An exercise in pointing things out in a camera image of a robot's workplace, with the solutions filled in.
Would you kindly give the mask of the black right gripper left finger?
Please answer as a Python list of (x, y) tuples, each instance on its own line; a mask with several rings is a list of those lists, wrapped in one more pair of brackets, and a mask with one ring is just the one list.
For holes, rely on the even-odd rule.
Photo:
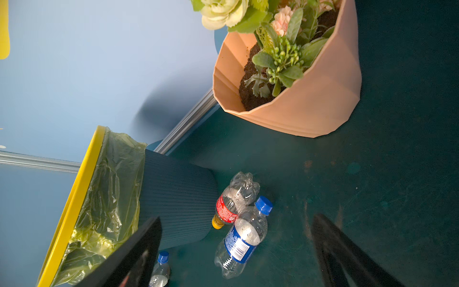
[(147, 287), (162, 237), (159, 217), (150, 218), (79, 287)]

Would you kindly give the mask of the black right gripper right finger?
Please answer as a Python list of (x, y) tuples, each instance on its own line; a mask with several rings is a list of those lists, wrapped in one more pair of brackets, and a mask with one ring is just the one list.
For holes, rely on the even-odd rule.
[(317, 261), (326, 287), (402, 287), (403, 284), (363, 252), (328, 217), (317, 214), (312, 225)]

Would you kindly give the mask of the blue cap pepsi bottle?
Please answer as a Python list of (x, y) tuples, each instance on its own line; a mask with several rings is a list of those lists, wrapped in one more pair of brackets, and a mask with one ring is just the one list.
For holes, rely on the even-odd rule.
[(149, 287), (165, 287), (170, 278), (169, 253), (161, 251), (154, 266)]

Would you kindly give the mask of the blue label small bottle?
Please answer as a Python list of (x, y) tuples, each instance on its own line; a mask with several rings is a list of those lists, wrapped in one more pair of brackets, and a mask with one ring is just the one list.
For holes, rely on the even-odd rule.
[(267, 216), (272, 211), (271, 201), (261, 196), (253, 206), (245, 207), (218, 245), (214, 263), (222, 277), (232, 279), (242, 274), (247, 261), (268, 232)]

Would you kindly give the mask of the red label yellow cap bottle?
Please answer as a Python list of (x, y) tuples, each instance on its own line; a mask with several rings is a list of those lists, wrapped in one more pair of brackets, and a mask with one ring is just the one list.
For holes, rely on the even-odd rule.
[(257, 199), (259, 191), (260, 185), (250, 172), (237, 173), (216, 201), (212, 227), (219, 230), (224, 225), (234, 224), (239, 213)]

